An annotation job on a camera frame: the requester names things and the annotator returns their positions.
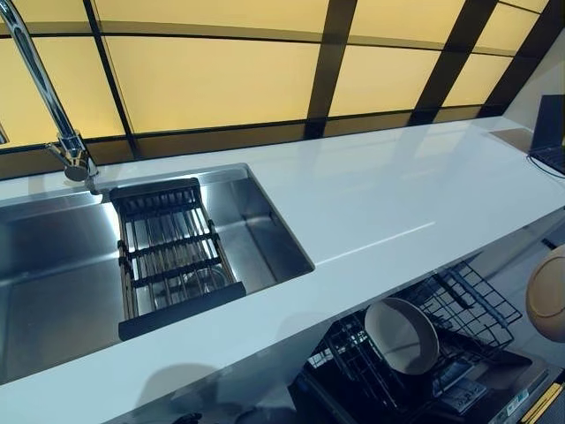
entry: kitchen sink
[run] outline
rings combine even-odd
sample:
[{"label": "kitchen sink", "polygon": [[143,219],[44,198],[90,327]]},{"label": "kitchen sink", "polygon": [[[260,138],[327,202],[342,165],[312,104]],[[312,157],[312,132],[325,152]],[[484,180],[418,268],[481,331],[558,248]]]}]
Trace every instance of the kitchen sink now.
[{"label": "kitchen sink", "polygon": [[[168,175],[157,182],[166,189],[187,178],[198,181],[202,207],[219,236],[227,273],[244,288],[244,295],[313,270],[245,164]],[[92,192],[53,194],[0,208],[0,383],[124,339],[118,332],[128,318],[127,284],[118,249],[122,224],[110,198],[116,186],[147,183],[155,179],[138,178],[97,186]],[[163,241],[155,234],[159,230],[164,231],[158,226],[150,233]],[[147,307],[148,300],[136,299],[136,308],[143,301]],[[184,304],[180,301],[175,307],[183,309]],[[213,302],[205,309],[217,306]],[[184,319],[201,310],[177,316]]]}]

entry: plate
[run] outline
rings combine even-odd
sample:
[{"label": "plate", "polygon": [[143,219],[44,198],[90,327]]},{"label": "plate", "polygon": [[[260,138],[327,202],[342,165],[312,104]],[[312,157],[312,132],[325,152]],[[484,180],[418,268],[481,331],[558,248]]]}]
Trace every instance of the plate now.
[{"label": "plate", "polygon": [[424,374],[440,355],[432,323],[406,300],[387,298],[373,303],[365,314],[365,331],[387,363],[403,374]]}]

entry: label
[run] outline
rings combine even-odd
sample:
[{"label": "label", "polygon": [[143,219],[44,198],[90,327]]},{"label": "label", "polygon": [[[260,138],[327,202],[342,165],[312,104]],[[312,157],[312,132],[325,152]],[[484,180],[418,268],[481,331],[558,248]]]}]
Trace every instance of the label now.
[{"label": "label", "polygon": [[520,393],[518,393],[516,397],[512,399],[512,402],[510,402],[510,404],[506,407],[506,414],[508,416],[512,415],[517,407],[520,406],[524,402],[524,400],[528,398],[528,396],[530,396],[530,393],[528,393],[527,389],[524,389]]}]

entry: cable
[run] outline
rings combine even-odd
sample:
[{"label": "cable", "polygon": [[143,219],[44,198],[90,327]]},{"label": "cable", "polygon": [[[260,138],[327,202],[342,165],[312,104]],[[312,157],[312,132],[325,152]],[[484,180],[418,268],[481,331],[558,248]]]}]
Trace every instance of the cable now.
[{"label": "cable", "polygon": [[531,155],[527,155],[526,160],[530,161],[534,166],[536,166],[536,168],[542,170],[543,172],[545,172],[548,175],[551,175],[552,177],[556,177],[556,178],[559,178],[559,179],[565,179],[565,175],[555,174],[555,173],[550,172],[549,170],[546,170],[546,169],[542,168],[541,166],[539,166],[539,164],[536,161],[534,161],[534,158]]}]

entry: dish drying rack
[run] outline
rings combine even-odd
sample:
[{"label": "dish drying rack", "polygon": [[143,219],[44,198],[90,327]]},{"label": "dish drying rack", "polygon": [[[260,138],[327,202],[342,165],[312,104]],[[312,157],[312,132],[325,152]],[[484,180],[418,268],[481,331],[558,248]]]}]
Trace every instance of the dish drying rack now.
[{"label": "dish drying rack", "polygon": [[332,324],[308,360],[305,372],[315,373],[333,363],[344,381],[352,384],[350,391],[361,392],[368,400],[363,407],[370,405],[370,414],[403,422],[429,409],[475,364],[503,351],[514,340],[509,325],[522,317],[466,261],[394,297],[418,307],[436,329],[440,355],[430,371],[403,375],[393,370],[366,334],[362,310]]},{"label": "dish drying rack", "polygon": [[116,188],[122,340],[245,296],[196,178]]}]

